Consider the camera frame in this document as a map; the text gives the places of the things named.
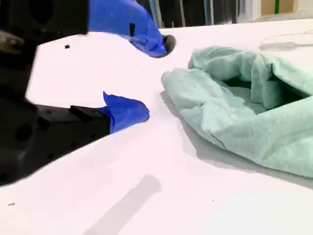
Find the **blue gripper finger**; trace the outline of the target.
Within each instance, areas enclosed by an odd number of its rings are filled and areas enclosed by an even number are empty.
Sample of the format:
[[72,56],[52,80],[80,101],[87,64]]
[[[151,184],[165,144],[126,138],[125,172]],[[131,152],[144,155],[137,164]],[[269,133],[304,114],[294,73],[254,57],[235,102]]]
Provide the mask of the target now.
[[40,105],[35,139],[25,157],[25,174],[150,117],[149,109],[139,100],[106,93],[103,99],[106,106],[100,108]]
[[2,0],[0,27],[38,44],[72,35],[105,32],[154,58],[171,48],[149,12],[132,0]]

